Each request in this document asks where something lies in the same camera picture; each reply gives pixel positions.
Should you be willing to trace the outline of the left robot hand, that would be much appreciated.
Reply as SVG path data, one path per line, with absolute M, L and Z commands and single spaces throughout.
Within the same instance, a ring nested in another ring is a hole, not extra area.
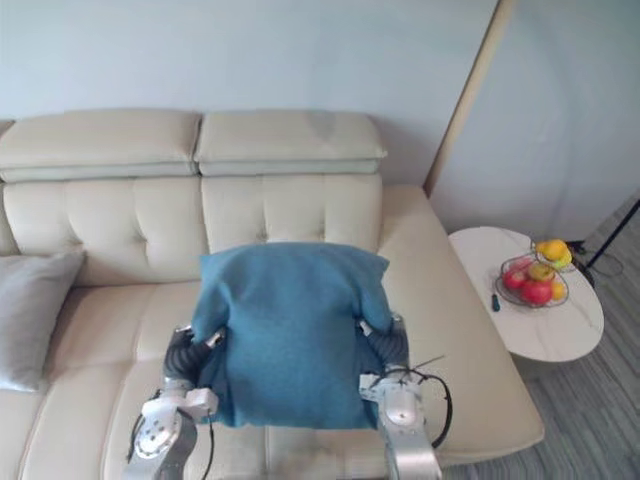
M 207 340 L 197 341 L 190 326 L 177 328 L 169 341 L 163 374 L 167 380 L 208 387 L 219 370 L 226 350 L 226 328 Z

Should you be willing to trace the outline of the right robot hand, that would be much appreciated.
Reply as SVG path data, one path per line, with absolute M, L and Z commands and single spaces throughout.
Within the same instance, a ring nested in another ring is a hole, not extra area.
M 391 329 L 387 333 L 375 330 L 364 319 L 360 319 L 357 325 L 359 358 L 363 374 L 381 375 L 390 367 L 408 366 L 409 345 L 401 315 L 392 314 Z

